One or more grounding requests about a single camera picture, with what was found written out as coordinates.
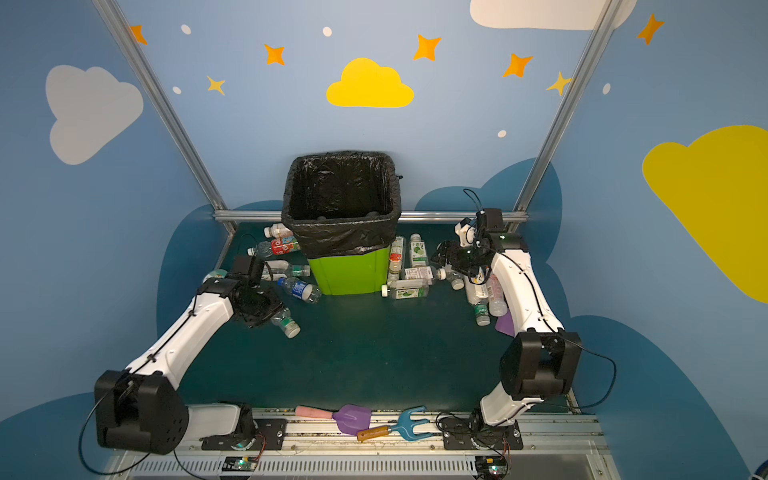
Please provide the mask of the clear bottle green neck band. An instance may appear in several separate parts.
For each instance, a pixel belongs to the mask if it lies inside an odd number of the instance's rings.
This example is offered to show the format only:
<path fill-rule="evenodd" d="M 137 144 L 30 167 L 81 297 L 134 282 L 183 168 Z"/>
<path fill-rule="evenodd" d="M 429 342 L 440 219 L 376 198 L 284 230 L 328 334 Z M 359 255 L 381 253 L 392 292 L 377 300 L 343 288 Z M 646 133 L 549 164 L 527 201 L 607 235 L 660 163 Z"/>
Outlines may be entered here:
<path fill-rule="evenodd" d="M 270 318 L 270 322 L 277 326 L 289 339 L 296 337 L 301 331 L 300 326 L 295 322 L 288 308 L 280 309 Z"/>

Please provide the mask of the blue cap clear water bottle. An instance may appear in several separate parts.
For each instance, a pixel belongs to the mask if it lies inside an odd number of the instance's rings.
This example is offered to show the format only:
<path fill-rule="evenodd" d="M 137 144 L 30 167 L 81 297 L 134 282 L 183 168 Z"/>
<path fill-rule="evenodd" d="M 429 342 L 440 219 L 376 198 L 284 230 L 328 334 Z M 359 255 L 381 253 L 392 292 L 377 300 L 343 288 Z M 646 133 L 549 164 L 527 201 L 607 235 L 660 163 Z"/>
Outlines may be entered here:
<path fill-rule="evenodd" d="M 301 280 L 300 278 L 280 278 L 277 280 L 277 284 L 292 297 L 308 304 L 316 304 L 322 297 L 322 291 L 318 286 Z"/>

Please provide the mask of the slim red cap bottle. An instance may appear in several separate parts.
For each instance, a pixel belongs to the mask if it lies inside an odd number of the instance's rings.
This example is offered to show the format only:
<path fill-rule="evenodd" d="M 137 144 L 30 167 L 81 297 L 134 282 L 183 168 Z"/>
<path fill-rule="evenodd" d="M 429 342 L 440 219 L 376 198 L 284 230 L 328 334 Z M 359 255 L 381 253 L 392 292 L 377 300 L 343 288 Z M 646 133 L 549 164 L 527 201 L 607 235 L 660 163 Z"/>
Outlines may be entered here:
<path fill-rule="evenodd" d="M 494 317 L 502 317 L 507 314 L 508 306 L 504 298 L 503 288 L 499 279 L 492 274 L 487 283 L 488 289 L 488 310 Z"/>

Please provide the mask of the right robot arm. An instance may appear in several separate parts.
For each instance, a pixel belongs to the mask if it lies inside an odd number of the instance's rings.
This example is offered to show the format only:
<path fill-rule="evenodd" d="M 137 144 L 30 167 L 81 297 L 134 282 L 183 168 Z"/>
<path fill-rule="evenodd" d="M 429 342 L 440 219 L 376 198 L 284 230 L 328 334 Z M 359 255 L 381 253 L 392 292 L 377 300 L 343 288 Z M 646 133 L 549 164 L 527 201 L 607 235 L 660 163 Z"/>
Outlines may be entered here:
<path fill-rule="evenodd" d="M 488 233 L 467 246 L 438 245 L 431 261 L 469 277 L 494 275 L 514 324 L 514 338 L 499 363 L 499 383 L 479 406 L 485 425 L 511 424 L 532 406 L 571 390 L 581 339 L 567 332 L 544 298 L 528 245 L 517 234 Z"/>

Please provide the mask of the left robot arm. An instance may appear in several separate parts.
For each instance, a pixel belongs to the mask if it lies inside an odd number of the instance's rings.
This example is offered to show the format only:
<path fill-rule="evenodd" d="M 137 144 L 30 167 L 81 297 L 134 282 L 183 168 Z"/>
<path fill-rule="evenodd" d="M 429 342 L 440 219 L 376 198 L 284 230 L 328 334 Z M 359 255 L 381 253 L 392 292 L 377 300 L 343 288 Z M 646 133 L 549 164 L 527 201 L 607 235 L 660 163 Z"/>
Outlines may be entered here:
<path fill-rule="evenodd" d="M 208 278 L 184 313 L 140 357 L 96 381 L 96 438 L 104 448 L 166 455 L 184 439 L 223 437 L 235 444 L 256 438 L 250 408 L 215 404 L 223 416 L 189 407 L 178 393 L 183 376 L 213 335 L 232 318 L 249 325 L 269 322 L 283 302 L 272 288 L 249 280 Z"/>

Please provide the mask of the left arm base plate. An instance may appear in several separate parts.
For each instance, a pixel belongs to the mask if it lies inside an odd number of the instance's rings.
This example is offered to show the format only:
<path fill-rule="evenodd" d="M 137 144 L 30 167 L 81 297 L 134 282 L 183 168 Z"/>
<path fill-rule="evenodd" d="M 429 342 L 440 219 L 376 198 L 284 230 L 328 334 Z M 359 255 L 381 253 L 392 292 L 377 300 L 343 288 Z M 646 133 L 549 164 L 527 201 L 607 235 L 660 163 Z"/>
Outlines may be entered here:
<path fill-rule="evenodd" d="M 287 421 L 282 418 L 260 418 L 238 426 L 233 433 L 205 437 L 203 451 L 279 451 L 286 436 Z"/>

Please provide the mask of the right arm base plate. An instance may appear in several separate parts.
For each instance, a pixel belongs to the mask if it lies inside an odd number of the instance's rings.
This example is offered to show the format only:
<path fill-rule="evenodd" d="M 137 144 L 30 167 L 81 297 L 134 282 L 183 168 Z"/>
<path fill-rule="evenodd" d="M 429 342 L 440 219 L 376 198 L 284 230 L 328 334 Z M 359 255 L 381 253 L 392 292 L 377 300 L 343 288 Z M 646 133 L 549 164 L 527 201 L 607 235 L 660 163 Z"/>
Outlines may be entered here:
<path fill-rule="evenodd" d="M 442 435 L 446 450 L 518 451 L 524 448 L 517 423 L 510 426 L 489 427 L 473 423 L 468 418 L 441 416 L 435 425 Z"/>

